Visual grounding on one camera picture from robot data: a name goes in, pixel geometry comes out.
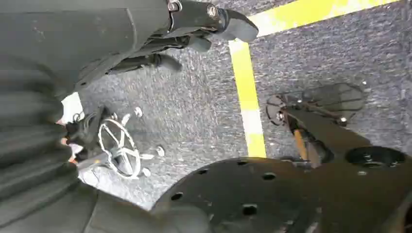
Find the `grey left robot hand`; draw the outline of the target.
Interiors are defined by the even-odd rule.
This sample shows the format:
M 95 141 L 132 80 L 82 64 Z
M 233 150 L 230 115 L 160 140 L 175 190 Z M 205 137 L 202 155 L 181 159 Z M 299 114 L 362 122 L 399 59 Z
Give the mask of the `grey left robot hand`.
M 101 107 L 61 124 L 62 100 L 110 73 L 181 65 L 167 49 L 209 37 L 256 39 L 245 15 L 194 0 L 3 0 L 0 3 L 0 230 L 3 233 L 210 233 L 207 214 L 152 214 L 78 178 L 100 144 Z

